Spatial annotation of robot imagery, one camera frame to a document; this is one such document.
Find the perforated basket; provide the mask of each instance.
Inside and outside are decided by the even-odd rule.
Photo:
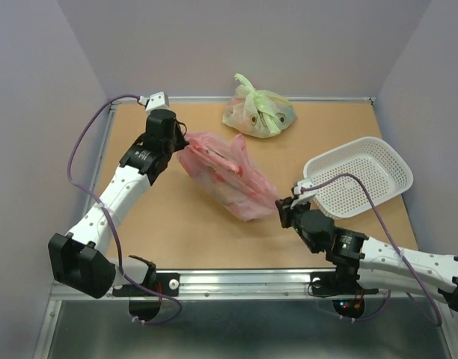
[[[414,182],[402,157],[387,142],[375,137],[349,142],[314,157],[304,166],[304,178],[310,178],[315,185],[343,173],[359,178],[376,206],[403,193]],[[349,177],[320,189],[314,202],[333,219],[353,217],[370,208],[360,186]]]

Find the plastic bag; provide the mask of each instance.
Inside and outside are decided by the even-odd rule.
[[[251,162],[243,135],[232,142],[208,132],[188,132],[180,164],[202,189],[238,219],[249,221],[276,212],[277,188]]]
[[[222,115],[222,122],[246,135],[267,138],[276,136],[297,118],[292,103],[271,91],[256,90],[240,75],[236,94],[230,99]]]

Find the metal frame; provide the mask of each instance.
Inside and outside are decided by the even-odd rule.
[[[172,102],[225,102],[230,97],[172,97]],[[339,98],[339,97],[292,97],[293,102],[304,101],[349,101],[369,102],[373,104],[375,98]],[[117,101],[111,106],[108,123],[105,127],[103,141],[94,171],[91,189],[95,189],[100,178],[100,169],[115,118],[117,105],[132,101]],[[83,214],[91,207],[91,201],[86,201]],[[183,301],[204,300],[296,300],[315,299],[307,292],[313,271],[331,271],[331,269],[225,269],[225,270],[164,270],[177,271],[180,277],[180,295]],[[405,296],[403,293],[394,293],[393,297]],[[157,300],[156,298],[132,298],[140,300]],[[54,282],[49,295],[49,303],[43,320],[34,359],[47,359],[55,333],[62,301],[95,300],[65,285]],[[99,301],[126,300],[115,298],[110,290]],[[442,331],[450,351],[451,357],[458,359],[458,327],[450,308],[446,304],[438,304],[441,311]]]

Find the pink plastic bag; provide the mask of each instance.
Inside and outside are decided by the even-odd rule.
[[[232,142],[208,132],[188,132],[180,164],[202,189],[238,219],[249,221],[276,212],[277,188],[251,162],[243,135]]]

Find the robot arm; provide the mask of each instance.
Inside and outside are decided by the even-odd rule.
[[[172,154],[188,142],[181,132],[176,114],[168,109],[164,93],[147,100],[146,132],[141,134],[120,160],[120,166],[100,199],[66,235],[55,234],[49,241],[49,257],[54,278],[100,298],[112,286],[127,284],[116,269],[117,260],[105,253],[112,239],[102,206],[118,227],[131,207],[167,168]],[[125,273],[136,283],[149,287],[155,278],[156,266],[138,257],[123,259]]]
[[[309,179],[299,181],[293,197],[278,200],[281,225],[292,227],[312,253],[326,252],[335,264],[333,272],[314,274],[319,280],[311,286],[315,296],[348,295],[361,289],[378,289],[422,294],[422,290],[402,257],[384,242],[352,230],[335,226],[320,210],[310,210],[315,191]],[[412,264],[435,300],[446,302],[458,312],[458,256],[428,254],[405,248],[402,255]]]

